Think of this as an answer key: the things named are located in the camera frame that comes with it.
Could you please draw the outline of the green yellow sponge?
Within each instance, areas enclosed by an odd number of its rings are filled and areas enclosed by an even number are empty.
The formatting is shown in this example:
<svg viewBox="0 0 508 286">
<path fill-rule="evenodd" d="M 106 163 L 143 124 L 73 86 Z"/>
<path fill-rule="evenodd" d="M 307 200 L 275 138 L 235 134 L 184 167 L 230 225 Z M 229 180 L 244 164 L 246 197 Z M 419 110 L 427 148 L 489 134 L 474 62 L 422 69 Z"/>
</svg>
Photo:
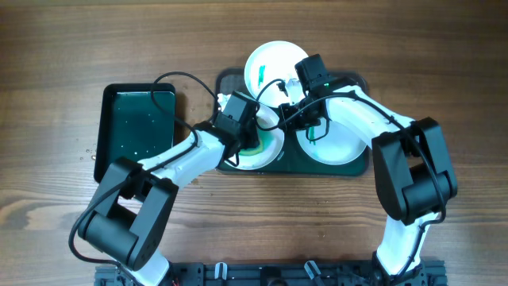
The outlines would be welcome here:
<svg viewBox="0 0 508 286">
<path fill-rule="evenodd" d="M 239 152 L 240 156 L 250 157 L 255 156 L 259 153 L 262 153 L 272 141 L 272 135 L 269 132 L 260 131 L 258 133 L 258 142 L 259 144 L 253 148 L 242 149 Z"/>
</svg>

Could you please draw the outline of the white plate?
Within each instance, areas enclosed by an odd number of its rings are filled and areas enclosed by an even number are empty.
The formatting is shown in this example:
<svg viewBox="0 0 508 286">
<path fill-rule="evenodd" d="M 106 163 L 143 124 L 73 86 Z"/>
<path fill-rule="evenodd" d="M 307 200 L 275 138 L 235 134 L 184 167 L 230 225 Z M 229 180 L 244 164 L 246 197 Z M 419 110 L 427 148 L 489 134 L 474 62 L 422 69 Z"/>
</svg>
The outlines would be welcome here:
<svg viewBox="0 0 508 286">
<path fill-rule="evenodd" d="M 296 44 L 287 41 L 271 41 L 262 44 L 248 58 L 244 67 L 244 81 L 248 92 L 256 98 L 272 80 L 298 79 L 295 65 L 308 57 Z M 265 106 L 278 108 L 282 93 L 277 83 L 270 85 L 259 101 Z"/>
<path fill-rule="evenodd" d="M 254 125 L 258 133 L 260 131 L 269 132 L 272 135 L 271 144 L 261 153 L 245 157 L 238 156 L 239 162 L 237 166 L 231 165 L 229 162 L 225 164 L 236 170 L 253 171 L 268 166 L 282 151 L 285 134 L 281 129 L 272 129 L 267 131 L 269 127 L 275 126 L 279 122 L 279 116 L 268 106 L 260 105 L 260 109 L 256 113 L 256 121 L 258 125 Z"/>
</svg>

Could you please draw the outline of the light blue plate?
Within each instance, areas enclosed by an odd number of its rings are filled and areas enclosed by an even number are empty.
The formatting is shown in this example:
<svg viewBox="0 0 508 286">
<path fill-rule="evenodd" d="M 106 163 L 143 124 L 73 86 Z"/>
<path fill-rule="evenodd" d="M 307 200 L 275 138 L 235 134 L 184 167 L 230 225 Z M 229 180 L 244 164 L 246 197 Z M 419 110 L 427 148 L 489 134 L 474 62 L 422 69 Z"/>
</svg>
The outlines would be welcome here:
<svg viewBox="0 0 508 286">
<path fill-rule="evenodd" d="M 300 147 L 313 160 L 328 165 L 347 164 L 367 148 L 367 144 L 350 129 L 333 121 L 326 129 L 326 122 L 321 118 L 319 126 L 295 132 Z"/>
</svg>

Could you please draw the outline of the white plate top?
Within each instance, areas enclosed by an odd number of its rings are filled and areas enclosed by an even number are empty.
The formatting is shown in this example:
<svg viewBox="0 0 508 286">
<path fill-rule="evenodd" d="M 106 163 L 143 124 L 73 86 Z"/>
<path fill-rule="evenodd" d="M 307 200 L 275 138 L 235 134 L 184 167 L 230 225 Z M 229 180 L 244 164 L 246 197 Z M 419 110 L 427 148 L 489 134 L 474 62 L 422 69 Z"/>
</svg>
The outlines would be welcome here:
<svg viewBox="0 0 508 286">
<path fill-rule="evenodd" d="M 256 98 L 272 80 L 298 79 L 295 65 L 308 57 L 296 44 L 287 41 L 271 41 L 262 44 L 248 58 L 244 67 L 244 81 L 248 92 Z M 259 101 L 265 106 L 278 108 L 282 93 L 277 83 L 270 85 Z"/>
</svg>

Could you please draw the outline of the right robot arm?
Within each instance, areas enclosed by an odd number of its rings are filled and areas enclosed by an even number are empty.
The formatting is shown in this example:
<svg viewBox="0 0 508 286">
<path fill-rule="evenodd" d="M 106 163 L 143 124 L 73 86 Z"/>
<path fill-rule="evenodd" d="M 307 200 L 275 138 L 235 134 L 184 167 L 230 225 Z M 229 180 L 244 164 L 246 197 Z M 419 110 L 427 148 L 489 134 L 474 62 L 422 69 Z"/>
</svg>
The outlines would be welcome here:
<svg viewBox="0 0 508 286">
<path fill-rule="evenodd" d="M 347 77 L 329 73 L 320 55 L 294 66 L 304 94 L 282 107 L 279 126 L 317 126 L 322 118 L 350 129 L 372 152 L 375 189 L 387 213 L 383 240 L 374 253 L 378 282 L 399 284 L 415 275 L 427 230 L 446 218 L 458 192 L 444 135 L 432 118 L 415 120 L 389 110 Z"/>
</svg>

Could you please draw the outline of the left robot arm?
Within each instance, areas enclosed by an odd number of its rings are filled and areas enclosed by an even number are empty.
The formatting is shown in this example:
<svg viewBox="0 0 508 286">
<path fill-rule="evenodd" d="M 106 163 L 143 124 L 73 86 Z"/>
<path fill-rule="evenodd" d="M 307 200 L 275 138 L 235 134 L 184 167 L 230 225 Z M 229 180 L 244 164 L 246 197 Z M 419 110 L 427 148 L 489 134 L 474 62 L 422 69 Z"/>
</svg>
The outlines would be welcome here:
<svg viewBox="0 0 508 286">
<path fill-rule="evenodd" d="M 171 266 L 158 246 L 178 191 L 254 146 L 259 108 L 234 91 L 213 122 L 191 127 L 176 146 L 138 162 L 114 161 L 71 228 L 70 251 L 81 261 L 113 265 L 135 285 L 161 284 Z"/>
</svg>

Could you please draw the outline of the large dark green tray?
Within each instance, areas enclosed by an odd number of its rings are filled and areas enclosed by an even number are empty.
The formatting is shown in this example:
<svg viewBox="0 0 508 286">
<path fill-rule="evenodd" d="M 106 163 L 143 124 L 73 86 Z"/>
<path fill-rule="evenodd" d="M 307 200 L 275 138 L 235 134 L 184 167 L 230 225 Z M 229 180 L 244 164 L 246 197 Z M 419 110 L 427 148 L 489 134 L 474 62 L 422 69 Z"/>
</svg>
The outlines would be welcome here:
<svg viewBox="0 0 508 286">
<path fill-rule="evenodd" d="M 353 71 L 331 71 L 336 77 L 347 76 L 358 85 L 362 91 L 368 93 L 368 85 L 365 79 Z M 226 92 L 231 93 L 233 90 L 246 92 L 244 83 L 244 72 L 240 68 L 228 68 L 224 70 L 216 81 L 216 92 L 225 95 Z M 221 163 L 217 170 L 228 173 L 258 173 L 258 174 L 290 174 L 301 176 L 360 176 L 369 165 L 369 148 L 355 160 L 341 165 L 322 164 L 310 158 L 300 147 L 296 133 L 285 135 L 282 151 L 279 155 L 266 167 L 253 170 L 242 171 Z"/>
</svg>

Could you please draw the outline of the small black water tray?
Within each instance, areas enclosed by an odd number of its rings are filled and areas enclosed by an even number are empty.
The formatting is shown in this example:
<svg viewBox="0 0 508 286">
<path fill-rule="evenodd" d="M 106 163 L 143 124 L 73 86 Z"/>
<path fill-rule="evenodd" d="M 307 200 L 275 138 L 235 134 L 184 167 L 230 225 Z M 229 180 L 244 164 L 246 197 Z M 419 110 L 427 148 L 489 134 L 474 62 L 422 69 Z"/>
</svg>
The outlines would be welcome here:
<svg viewBox="0 0 508 286">
<path fill-rule="evenodd" d="M 94 179 L 119 157 L 153 157 L 174 144 L 175 88 L 170 83 L 113 83 L 102 96 Z"/>
</svg>

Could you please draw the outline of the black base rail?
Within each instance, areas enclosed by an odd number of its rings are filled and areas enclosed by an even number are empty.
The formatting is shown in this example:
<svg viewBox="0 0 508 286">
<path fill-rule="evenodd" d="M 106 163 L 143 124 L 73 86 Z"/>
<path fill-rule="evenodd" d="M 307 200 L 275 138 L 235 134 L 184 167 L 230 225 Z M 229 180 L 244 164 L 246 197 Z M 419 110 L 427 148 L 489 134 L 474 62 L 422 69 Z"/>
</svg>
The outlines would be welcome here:
<svg viewBox="0 0 508 286">
<path fill-rule="evenodd" d="M 370 261 L 317 263 L 311 270 L 304 264 L 226 265 L 225 272 L 215 265 L 177 263 L 170 267 L 169 277 L 162 285 L 382 285 L 381 272 Z M 134 285 L 126 274 L 114 266 L 99 266 L 94 285 Z M 448 285 L 443 261 L 422 261 L 413 276 L 396 285 Z"/>
</svg>

